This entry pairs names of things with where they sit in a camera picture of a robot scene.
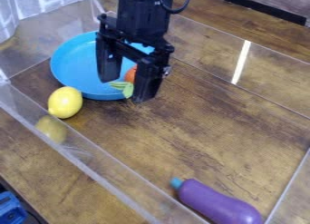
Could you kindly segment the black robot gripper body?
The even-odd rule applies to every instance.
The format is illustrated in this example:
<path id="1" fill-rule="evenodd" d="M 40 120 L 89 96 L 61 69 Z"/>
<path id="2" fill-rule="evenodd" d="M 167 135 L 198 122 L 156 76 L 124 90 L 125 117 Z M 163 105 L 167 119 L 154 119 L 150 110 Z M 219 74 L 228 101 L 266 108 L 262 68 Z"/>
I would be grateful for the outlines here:
<path id="1" fill-rule="evenodd" d="M 119 0 L 116 16 L 97 16 L 97 63 L 105 63 L 109 55 L 121 58 L 125 42 L 151 46 L 163 55 L 174 51 L 163 37 L 175 12 L 172 2 L 174 0 Z"/>

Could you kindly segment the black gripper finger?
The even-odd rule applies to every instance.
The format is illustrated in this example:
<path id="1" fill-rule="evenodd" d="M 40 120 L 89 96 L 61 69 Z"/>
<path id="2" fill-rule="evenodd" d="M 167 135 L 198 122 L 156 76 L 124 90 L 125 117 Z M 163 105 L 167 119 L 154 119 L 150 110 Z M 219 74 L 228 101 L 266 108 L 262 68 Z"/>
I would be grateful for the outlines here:
<path id="1" fill-rule="evenodd" d="M 132 95 L 135 103 L 146 102 L 156 96 L 162 80 L 171 72 L 168 61 L 170 54 L 166 52 L 154 52 L 138 61 Z"/>
<path id="2" fill-rule="evenodd" d="M 96 34 L 96 71 L 103 83 L 120 77 L 123 57 L 117 54 L 116 41 Z"/>

